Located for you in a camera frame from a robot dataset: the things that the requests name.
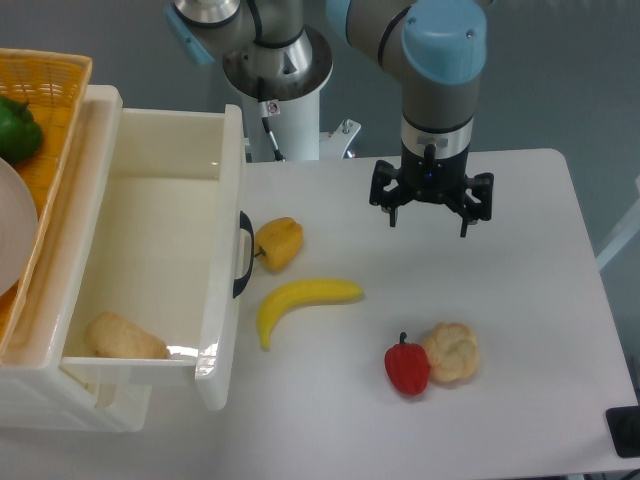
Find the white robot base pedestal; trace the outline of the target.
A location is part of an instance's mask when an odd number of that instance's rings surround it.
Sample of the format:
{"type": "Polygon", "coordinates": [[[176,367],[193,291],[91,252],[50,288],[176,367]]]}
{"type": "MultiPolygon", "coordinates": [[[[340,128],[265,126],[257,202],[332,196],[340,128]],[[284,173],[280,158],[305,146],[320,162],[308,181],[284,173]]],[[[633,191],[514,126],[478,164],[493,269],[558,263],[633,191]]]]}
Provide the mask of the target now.
{"type": "Polygon", "coordinates": [[[241,98],[253,163],[319,158],[320,92],[333,60],[316,29],[275,48],[250,43],[223,60],[224,74],[241,98]]]}

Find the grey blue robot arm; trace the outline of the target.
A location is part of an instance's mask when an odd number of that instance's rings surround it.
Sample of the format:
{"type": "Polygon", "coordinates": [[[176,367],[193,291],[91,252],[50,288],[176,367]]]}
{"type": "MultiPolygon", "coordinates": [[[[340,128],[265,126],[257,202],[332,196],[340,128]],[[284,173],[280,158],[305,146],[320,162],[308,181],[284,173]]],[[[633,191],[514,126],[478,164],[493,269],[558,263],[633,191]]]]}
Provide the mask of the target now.
{"type": "MultiPolygon", "coordinates": [[[[486,60],[482,7],[329,1],[325,11],[336,33],[402,90],[401,163],[376,163],[370,203],[390,218],[418,201],[446,206],[467,226],[489,220],[494,177],[466,172],[486,60]]],[[[301,2],[172,1],[165,18],[196,64],[222,65],[241,96],[254,161],[321,157],[319,94],[333,58],[301,2]]]]}

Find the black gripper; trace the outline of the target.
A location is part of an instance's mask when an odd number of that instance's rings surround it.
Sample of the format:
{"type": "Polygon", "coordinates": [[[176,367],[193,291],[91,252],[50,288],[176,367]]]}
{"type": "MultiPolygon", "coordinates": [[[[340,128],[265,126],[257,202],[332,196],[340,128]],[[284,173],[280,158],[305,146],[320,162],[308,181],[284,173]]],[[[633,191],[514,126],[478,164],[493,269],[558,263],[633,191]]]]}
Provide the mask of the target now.
{"type": "Polygon", "coordinates": [[[466,175],[469,148],[453,157],[438,159],[433,145],[422,155],[402,146],[401,168],[377,160],[372,174],[369,203],[379,206],[395,227],[398,209],[414,200],[444,204],[461,218],[460,237],[468,227],[492,218],[494,174],[466,175]]]}

